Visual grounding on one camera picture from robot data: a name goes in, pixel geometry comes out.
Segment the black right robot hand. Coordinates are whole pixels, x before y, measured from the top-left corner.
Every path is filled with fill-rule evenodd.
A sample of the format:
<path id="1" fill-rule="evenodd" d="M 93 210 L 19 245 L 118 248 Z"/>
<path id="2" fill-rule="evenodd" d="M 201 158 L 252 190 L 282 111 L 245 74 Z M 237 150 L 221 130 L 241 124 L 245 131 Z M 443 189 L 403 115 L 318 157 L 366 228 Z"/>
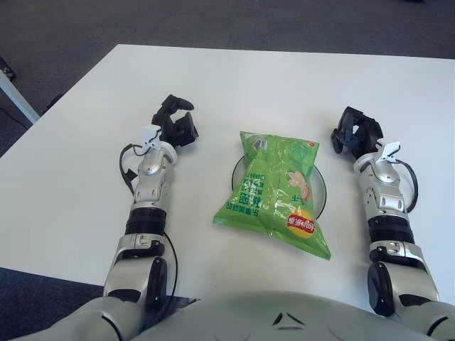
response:
<path id="1" fill-rule="evenodd" d="M 357 160 L 367 153 L 376 152 L 376 143 L 382 137 L 378 122 L 357 109 L 346 107 L 338 126 L 331 133 L 331 143 L 336 153 L 346 149 Z"/>

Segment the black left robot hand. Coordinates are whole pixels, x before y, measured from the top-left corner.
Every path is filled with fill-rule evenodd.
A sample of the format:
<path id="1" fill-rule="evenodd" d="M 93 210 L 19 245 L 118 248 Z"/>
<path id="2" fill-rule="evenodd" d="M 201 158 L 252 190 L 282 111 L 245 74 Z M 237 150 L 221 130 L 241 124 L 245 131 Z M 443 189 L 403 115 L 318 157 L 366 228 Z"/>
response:
<path id="1" fill-rule="evenodd" d="M 186 110 L 180 119 L 173 121 L 171 116 L 179 110 Z M 198 138 L 190 111 L 194 106 L 187 100 L 170 94 L 162 102 L 160 109 L 153 115 L 151 123 L 161 127 L 160 139 L 173 147 L 186 146 Z"/>

